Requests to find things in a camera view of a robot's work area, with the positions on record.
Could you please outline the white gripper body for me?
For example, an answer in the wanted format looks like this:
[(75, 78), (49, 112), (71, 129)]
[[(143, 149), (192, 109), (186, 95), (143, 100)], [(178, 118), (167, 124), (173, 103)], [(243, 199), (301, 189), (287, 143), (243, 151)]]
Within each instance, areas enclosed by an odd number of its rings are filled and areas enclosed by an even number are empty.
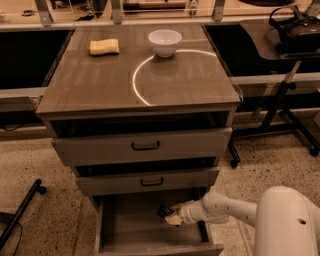
[(200, 200), (187, 201), (182, 204), (179, 215), (185, 224), (193, 224), (203, 220), (203, 205)]

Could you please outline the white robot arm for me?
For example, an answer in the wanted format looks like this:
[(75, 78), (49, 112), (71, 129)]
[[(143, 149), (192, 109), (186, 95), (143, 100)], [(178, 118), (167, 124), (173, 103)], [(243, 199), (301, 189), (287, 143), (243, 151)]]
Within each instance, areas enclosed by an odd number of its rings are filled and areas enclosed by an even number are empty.
[(200, 200), (164, 211), (164, 219), (174, 226), (199, 221), (222, 224), (229, 217), (255, 228), (255, 256), (319, 256), (320, 208), (289, 187), (271, 187), (256, 203), (211, 189)]

